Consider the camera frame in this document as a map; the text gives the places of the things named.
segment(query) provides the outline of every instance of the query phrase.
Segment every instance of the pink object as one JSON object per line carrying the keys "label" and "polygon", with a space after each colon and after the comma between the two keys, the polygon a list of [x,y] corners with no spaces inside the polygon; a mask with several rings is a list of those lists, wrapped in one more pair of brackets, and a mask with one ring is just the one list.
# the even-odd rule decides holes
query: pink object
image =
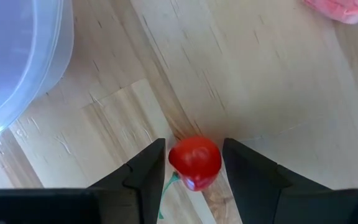
{"label": "pink object", "polygon": [[358,0],[303,0],[325,16],[346,24],[358,23]]}

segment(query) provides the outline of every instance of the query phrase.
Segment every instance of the cherry tomato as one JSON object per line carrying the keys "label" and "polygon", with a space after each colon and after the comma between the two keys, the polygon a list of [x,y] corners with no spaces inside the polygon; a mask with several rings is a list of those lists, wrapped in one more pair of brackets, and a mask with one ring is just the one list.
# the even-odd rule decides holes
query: cherry tomato
{"label": "cherry tomato", "polygon": [[168,155],[169,163],[190,190],[207,188],[222,167],[221,153],[211,140],[192,137],[178,142]]}

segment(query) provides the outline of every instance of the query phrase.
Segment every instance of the green stem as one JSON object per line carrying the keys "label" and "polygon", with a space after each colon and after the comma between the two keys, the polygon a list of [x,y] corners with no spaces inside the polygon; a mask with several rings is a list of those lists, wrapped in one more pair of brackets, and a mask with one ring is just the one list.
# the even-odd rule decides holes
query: green stem
{"label": "green stem", "polygon": [[168,187],[169,187],[172,183],[174,183],[174,182],[176,182],[176,181],[178,181],[178,180],[180,180],[180,177],[179,177],[179,175],[178,175],[177,172],[174,172],[174,173],[172,174],[172,176],[171,176],[171,179],[168,181],[168,183],[165,185],[164,189],[162,190],[161,202],[160,202],[160,209],[158,210],[158,218],[159,218],[159,219],[164,219],[164,216],[163,216],[162,213],[161,213],[161,205],[162,205],[162,200],[163,200],[163,198],[164,198],[165,192],[167,191]]}

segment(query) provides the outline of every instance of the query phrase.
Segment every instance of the wooden table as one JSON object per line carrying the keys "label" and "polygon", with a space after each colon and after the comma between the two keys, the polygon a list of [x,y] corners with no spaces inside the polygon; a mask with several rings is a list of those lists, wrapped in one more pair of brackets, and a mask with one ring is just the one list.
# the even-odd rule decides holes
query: wooden table
{"label": "wooden table", "polygon": [[[87,187],[156,138],[248,146],[358,187],[358,25],[299,0],[76,0],[60,83],[0,135],[0,187]],[[167,166],[167,178],[172,169]],[[239,223],[224,170],[161,223]]]}

